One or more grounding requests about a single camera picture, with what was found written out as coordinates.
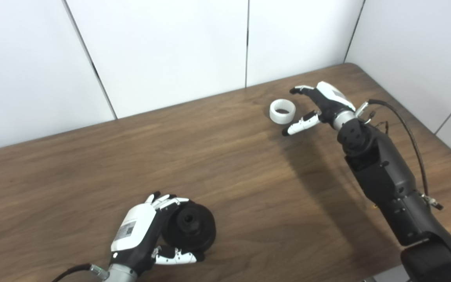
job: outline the tape roll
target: tape roll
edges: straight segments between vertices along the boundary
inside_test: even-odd
[[[281,114],[276,110],[285,110],[288,113]],[[269,116],[272,121],[278,125],[286,125],[287,123],[290,123],[295,116],[295,104],[285,99],[278,99],[271,103]]]

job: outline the wood grain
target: wood grain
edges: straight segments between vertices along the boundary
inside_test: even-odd
[[[384,99],[417,137],[435,212],[451,232],[451,150],[357,66],[339,65],[0,149],[0,282],[43,282],[73,264],[107,266],[128,209],[153,191],[206,205],[218,236],[207,258],[154,266],[145,281],[358,281],[399,264],[401,247],[347,168],[328,125],[282,137],[269,104],[315,109],[294,85],[335,85],[356,105]],[[390,136],[415,153],[385,108]],[[96,281],[77,273],[64,281]]]

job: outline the label sticker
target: label sticker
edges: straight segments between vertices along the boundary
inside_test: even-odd
[[[130,237],[131,233],[133,232],[133,227],[135,226],[135,223],[137,223],[137,222],[136,221],[132,221],[130,223],[122,225],[119,228],[118,234],[116,234],[116,238],[114,238],[114,241],[118,241],[119,239]]]

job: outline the black cable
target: black cable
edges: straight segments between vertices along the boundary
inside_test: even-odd
[[[386,121],[381,121],[381,122],[379,122],[379,123],[377,123],[377,125],[375,126],[375,128],[378,128],[379,126],[381,126],[381,125],[383,125],[383,124],[385,124],[385,134],[386,135],[389,135],[389,122],[386,120]]]
[[[53,279],[52,282],[58,282],[59,280],[61,280],[62,278],[66,277],[71,273],[75,273],[78,271],[89,271],[91,267],[92,267],[91,264],[79,264],[78,266],[73,266],[72,268],[62,273],[61,275],[58,275],[57,278]]]
[[[396,114],[396,116],[398,117],[399,121],[401,121],[401,124],[403,125],[403,127],[406,130],[406,132],[408,133],[408,136],[410,136],[410,140],[412,142],[413,149],[415,150],[415,154],[417,155],[417,159],[419,161],[420,174],[422,175],[422,184],[424,185],[424,194],[426,196],[429,196],[428,179],[426,177],[426,169],[424,168],[424,162],[422,161],[422,157],[420,155],[419,147],[417,146],[417,142],[415,141],[415,138],[413,137],[413,133],[410,130],[410,127],[408,127],[408,125],[406,124],[406,121],[403,119],[403,117],[401,117],[399,115],[399,113],[396,111],[396,109],[393,106],[391,106],[390,104],[388,104],[388,103],[386,103],[384,101],[381,101],[381,100],[374,100],[374,99],[368,100],[368,103],[369,104],[382,105],[384,107],[389,108],[392,112],[394,112],[394,114]]]

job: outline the black spool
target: black spool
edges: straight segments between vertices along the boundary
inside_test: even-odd
[[[215,241],[215,219],[206,207],[189,202],[170,216],[161,235],[172,247],[205,252]]]

